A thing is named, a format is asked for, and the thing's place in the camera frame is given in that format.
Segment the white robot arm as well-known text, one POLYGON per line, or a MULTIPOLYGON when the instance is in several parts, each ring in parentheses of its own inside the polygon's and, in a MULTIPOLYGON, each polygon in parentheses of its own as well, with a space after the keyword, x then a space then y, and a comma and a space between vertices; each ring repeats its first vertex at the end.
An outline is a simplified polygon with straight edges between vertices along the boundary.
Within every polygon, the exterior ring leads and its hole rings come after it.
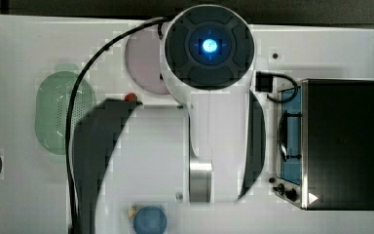
POLYGON ((74 234, 165 234, 172 205, 237 202, 263 168, 246 21, 222 6, 186 9, 165 28, 159 57, 164 97, 106 99, 75 127, 74 234))

